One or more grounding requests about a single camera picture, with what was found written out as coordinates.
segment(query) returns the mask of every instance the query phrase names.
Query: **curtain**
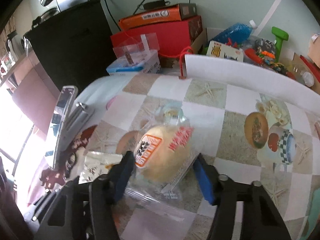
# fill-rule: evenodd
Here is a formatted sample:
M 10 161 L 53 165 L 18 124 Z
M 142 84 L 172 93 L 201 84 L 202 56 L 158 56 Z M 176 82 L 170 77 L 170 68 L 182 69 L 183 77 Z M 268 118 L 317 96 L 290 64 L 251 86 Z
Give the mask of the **curtain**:
M 8 34 L 12 33 L 16 29 L 15 24 L 15 12 L 10 17 L 7 25 L 4 30 L 0 34 L 0 59 L 7 53 L 7 49 L 5 48 L 5 42 L 7 41 Z

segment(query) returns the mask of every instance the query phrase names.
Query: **wall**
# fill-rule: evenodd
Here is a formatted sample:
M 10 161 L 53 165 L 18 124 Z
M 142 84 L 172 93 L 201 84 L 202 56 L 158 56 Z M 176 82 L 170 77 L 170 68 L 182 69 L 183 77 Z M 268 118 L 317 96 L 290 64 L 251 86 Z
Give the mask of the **wall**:
M 133 13 L 142 0 L 107 0 L 111 13 L 116 20 Z M 171 4 L 188 0 L 169 0 Z M 197 4 L 204 27 L 227 28 L 236 22 L 249 23 L 251 19 L 257 25 L 261 23 L 275 0 L 191 0 Z M 101 1 L 111 30 L 117 28 Z M 274 40 L 271 27 L 279 27 L 289 33 L 289 41 L 284 47 L 290 47 L 299 54 L 306 55 L 308 43 L 314 32 L 320 27 L 302 0 L 282 0 L 278 8 L 260 33 L 260 37 Z
M 32 15 L 29 0 L 23 0 L 15 11 L 15 24 L 17 33 L 23 36 L 30 30 L 32 24 Z

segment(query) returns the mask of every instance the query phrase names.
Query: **toy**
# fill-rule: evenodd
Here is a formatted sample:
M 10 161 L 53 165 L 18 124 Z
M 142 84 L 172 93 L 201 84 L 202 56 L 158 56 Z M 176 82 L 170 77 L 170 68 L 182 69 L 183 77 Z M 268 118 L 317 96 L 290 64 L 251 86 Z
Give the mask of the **toy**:
M 235 48 L 235 49 L 237 49 L 238 48 L 238 43 L 232 43 L 232 40 L 230 39 L 230 38 L 228 38 L 228 42 L 226 43 L 226 45 L 227 46 L 231 46 L 231 47 L 233 47 L 233 48 Z
M 276 62 L 278 62 L 282 43 L 289 39 L 289 34 L 277 27 L 272 27 L 271 32 L 276 36 Z
M 258 54 L 262 54 L 262 57 L 268 61 L 276 58 L 276 47 L 273 42 L 265 39 L 257 39 L 254 42 L 254 48 Z
M 247 55 L 248 58 L 253 60 L 255 63 L 258 63 L 259 65 L 263 64 L 262 58 L 256 55 L 256 51 L 252 48 L 246 49 L 244 53 Z
M 275 72 L 279 73 L 279 74 L 282 74 L 284 76 L 287 76 L 293 80 L 296 80 L 295 76 L 287 70 L 287 68 L 281 64 L 281 63 L 272 63 L 270 65 L 271 69 L 273 69 Z

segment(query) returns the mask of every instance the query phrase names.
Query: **orange label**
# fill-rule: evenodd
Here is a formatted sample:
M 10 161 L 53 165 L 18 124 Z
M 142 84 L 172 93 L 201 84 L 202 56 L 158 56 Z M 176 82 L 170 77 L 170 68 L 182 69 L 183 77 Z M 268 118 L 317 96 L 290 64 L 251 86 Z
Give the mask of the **orange label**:
M 135 156 L 135 163 L 143 168 L 154 151 L 161 144 L 162 139 L 156 136 L 146 134 L 140 141 Z

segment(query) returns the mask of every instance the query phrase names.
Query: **black cabinet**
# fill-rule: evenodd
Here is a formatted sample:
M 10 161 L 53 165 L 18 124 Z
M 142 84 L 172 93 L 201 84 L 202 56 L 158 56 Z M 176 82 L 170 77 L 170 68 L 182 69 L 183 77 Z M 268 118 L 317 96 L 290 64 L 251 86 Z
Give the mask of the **black cabinet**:
M 106 76 L 116 56 L 100 0 L 60 12 L 25 34 L 59 90 L 75 85 L 79 92 Z

